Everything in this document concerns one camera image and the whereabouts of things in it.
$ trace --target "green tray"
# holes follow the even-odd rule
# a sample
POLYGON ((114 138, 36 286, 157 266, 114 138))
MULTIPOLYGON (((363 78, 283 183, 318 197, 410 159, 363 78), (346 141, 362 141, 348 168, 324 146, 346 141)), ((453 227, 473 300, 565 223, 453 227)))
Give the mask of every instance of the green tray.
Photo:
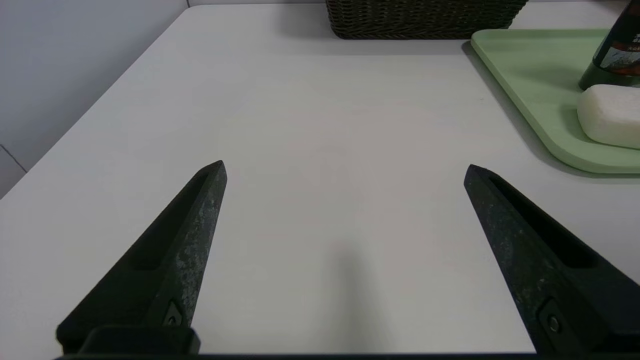
POLYGON ((589 139, 578 80, 608 30, 482 30, 471 44, 549 151, 588 172, 640 174, 640 150, 589 139))

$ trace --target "white table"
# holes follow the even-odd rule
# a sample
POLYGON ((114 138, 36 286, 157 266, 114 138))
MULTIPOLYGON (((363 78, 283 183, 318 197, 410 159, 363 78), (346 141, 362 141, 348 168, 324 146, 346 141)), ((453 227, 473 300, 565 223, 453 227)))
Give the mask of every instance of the white table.
MULTIPOLYGON (((531 3, 514 27, 616 17, 531 3)), ((338 40, 321 4, 187 10, 0 201, 1 357, 57 356, 57 324, 218 159, 203 352, 533 351, 470 163, 640 280, 640 179, 551 157, 463 43, 338 40)))

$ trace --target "white wall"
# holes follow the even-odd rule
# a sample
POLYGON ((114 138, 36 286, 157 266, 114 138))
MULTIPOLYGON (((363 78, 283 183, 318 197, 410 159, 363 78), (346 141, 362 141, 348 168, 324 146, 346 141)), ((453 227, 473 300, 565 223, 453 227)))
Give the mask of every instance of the white wall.
POLYGON ((186 8, 0 0, 0 145, 29 170, 186 8))
POLYGON ((24 174, 25 171, 20 165, 0 147, 0 199, 13 188, 18 180, 22 179, 24 174))

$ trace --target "dark brown basket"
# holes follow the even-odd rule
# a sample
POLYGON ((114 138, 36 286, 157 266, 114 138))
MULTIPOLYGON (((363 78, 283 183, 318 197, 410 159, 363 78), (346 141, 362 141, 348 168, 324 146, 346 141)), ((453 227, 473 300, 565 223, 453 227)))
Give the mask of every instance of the dark brown basket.
POLYGON ((470 38, 507 28, 527 0, 326 0, 333 32, 346 39, 470 38))

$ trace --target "soap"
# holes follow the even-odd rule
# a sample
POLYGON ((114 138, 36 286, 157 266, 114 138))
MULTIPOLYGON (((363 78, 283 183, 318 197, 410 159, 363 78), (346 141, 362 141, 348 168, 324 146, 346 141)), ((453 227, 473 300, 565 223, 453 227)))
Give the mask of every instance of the soap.
POLYGON ((578 98, 578 119, 594 141, 640 149, 640 88, 593 85, 578 98))

